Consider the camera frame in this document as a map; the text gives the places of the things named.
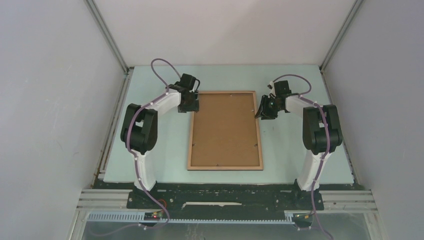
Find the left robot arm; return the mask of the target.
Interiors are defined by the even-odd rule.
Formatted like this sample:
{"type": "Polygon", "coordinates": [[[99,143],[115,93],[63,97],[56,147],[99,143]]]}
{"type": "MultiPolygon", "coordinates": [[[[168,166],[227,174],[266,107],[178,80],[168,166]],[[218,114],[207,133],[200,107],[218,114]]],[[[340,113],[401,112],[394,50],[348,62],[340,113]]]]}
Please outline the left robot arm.
{"type": "Polygon", "coordinates": [[[158,140],[159,117],[174,108],[179,113],[198,112],[200,84],[199,79],[184,73],[179,81],[166,85],[165,92],[152,101],[145,105],[131,103],[126,108],[120,139],[133,155],[134,185],[143,190],[138,201],[145,208],[153,208],[158,202],[158,194],[151,190],[157,179],[148,155],[158,140]]]}

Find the aluminium corner post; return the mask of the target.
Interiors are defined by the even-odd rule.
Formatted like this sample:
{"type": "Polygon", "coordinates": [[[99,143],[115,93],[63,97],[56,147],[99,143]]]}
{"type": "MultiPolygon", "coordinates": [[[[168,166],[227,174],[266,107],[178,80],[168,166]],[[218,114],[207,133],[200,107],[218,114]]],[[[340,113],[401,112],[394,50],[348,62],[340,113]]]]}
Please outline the aluminium corner post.
{"type": "Polygon", "coordinates": [[[103,35],[108,47],[110,48],[112,54],[116,58],[119,66],[122,68],[123,72],[127,74],[129,72],[129,67],[124,60],[124,57],[119,50],[119,47],[109,30],[106,21],[104,20],[102,13],[94,0],[84,0],[86,7],[90,14],[92,15],[94,22],[97,24],[97,27],[100,33],[103,35]]]}
{"type": "Polygon", "coordinates": [[[324,73],[326,71],[326,68],[328,67],[330,61],[332,60],[333,56],[335,55],[336,51],[338,50],[340,44],[342,43],[344,37],[346,36],[350,26],[354,22],[357,14],[359,13],[361,7],[363,6],[365,0],[355,0],[353,5],[351,6],[346,18],[344,19],[339,31],[337,32],[337,35],[332,42],[329,50],[327,51],[321,65],[319,66],[319,69],[321,73],[324,73]]]}

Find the right aluminium corner post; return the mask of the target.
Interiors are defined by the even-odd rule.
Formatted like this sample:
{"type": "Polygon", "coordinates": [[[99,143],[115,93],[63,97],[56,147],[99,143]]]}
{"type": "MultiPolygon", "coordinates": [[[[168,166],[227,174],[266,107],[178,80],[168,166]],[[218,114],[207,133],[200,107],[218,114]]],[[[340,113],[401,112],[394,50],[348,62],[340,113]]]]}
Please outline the right aluminium corner post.
{"type": "Polygon", "coordinates": [[[357,14],[359,13],[361,7],[363,6],[365,0],[355,0],[353,5],[351,6],[346,18],[344,19],[339,31],[337,32],[337,35],[332,42],[329,50],[327,51],[321,65],[319,66],[319,69],[321,73],[324,73],[326,71],[326,68],[328,67],[330,61],[332,60],[333,56],[335,55],[336,51],[338,50],[340,44],[342,43],[344,37],[346,36],[350,26],[354,22],[357,14]]]}

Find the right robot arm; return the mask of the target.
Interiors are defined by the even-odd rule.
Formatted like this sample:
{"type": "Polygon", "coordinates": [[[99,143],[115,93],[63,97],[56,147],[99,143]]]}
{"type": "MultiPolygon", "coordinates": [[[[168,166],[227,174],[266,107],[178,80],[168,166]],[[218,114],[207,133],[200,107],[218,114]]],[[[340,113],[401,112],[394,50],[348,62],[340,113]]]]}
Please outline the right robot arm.
{"type": "Polygon", "coordinates": [[[268,88],[270,93],[261,97],[255,118],[274,120],[281,111],[301,118],[306,155],[290,201],[297,209],[304,209],[310,202],[314,207],[318,200],[323,168],[343,142],[338,109],[333,104],[321,105],[300,93],[293,93],[286,80],[274,80],[268,88]]]}

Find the left aluminium corner post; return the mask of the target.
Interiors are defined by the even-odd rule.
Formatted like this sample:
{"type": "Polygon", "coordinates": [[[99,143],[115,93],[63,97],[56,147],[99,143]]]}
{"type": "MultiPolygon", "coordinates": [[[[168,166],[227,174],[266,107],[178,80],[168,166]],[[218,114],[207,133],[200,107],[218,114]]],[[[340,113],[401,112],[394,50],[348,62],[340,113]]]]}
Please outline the left aluminium corner post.
{"type": "Polygon", "coordinates": [[[102,13],[94,0],[84,0],[86,7],[90,14],[92,15],[94,22],[97,24],[97,27],[100,33],[103,35],[108,47],[110,48],[112,54],[116,58],[119,66],[122,68],[123,72],[127,74],[129,72],[129,67],[124,60],[124,57],[119,50],[119,47],[109,30],[106,21],[104,20],[102,13]]]}

